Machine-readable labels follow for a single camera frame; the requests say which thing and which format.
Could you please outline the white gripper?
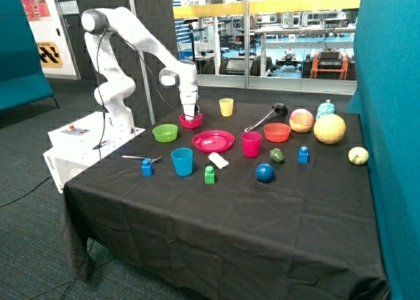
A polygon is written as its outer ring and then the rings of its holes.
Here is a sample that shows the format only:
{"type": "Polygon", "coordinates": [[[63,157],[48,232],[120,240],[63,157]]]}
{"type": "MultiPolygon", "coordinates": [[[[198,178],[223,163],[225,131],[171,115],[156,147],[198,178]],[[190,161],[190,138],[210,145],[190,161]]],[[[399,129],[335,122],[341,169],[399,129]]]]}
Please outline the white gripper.
{"type": "Polygon", "coordinates": [[[180,92],[180,101],[183,108],[183,114],[187,120],[193,119],[200,113],[200,107],[198,106],[198,91],[180,92]]]}

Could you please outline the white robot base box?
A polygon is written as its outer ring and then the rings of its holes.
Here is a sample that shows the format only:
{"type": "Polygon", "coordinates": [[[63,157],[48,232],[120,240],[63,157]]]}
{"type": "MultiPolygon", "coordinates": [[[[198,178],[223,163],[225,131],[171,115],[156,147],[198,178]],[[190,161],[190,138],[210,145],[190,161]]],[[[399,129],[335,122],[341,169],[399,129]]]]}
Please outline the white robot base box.
{"type": "Polygon", "coordinates": [[[59,193],[64,185],[102,158],[144,132],[136,127],[115,134],[108,113],[93,112],[48,132],[52,148],[43,157],[59,193]]]}

